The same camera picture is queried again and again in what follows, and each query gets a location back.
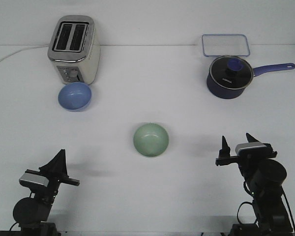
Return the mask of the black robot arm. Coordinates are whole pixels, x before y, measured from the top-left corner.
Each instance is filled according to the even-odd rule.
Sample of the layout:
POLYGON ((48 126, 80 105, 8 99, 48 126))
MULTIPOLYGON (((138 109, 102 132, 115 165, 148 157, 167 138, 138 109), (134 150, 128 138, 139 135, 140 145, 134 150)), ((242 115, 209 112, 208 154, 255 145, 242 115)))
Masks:
POLYGON ((37 171, 27 169, 19 178, 21 186, 30 190, 30 195, 19 200, 12 215, 20 227, 21 236, 60 236, 56 224, 48 222, 48 217, 64 183, 79 186, 80 181, 70 178, 66 167, 66 153, 61 149, 47 164, 37 171))
POLYGON ((222 148, 216 166, 238 165, 244 178, 243 188, 252 197, 249 205, 256 219, 253 223, 240 220, 233 224, 231 236, 295 236, 295 222, 282 184, 287 177, 285 167, 275 161, 277 152, 269 143, 262 143, 249 133, 247 142, 236 146, 231 156, 230 147, 222 137, 222 148))

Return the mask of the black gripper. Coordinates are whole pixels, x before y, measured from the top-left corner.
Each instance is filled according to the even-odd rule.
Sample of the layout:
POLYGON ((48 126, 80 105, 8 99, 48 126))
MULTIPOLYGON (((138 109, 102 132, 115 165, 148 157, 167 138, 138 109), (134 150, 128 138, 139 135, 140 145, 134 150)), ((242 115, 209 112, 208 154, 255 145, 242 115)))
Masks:
POLYGON ((66 153, 61 149, 56 156, 47 164, 39 167, 38 171, 26 170, 25 173, 36 174, 44 176, 49 180, 47 187, 31 187, 28 188, 34 194, 41 194, 43 196, 51 195, 56 196, 61 183, 79 186, 80 181, 70 178, 67 173, 66 166, 66 153))
MULTIPOLYGON (((256 138, 254 138, 249 133, 246 133, 246 139, 249 143, 259 142, 256 138)), ((277 152, 273 150, 270 145, 266 145, 267 148, 262 150, 250 151, 249 153, 244 154, 243 156, 230 156, 230 147, 226 141, 225 136, 222 136, 222 147, 219 150, 219 156, 215 160, 216 166, 226 166, 232 163, 237 163, 241 172, 249 172, 256 169, 256 166, 259 162, 264 159, 275 158, 277 156, 277 152)))

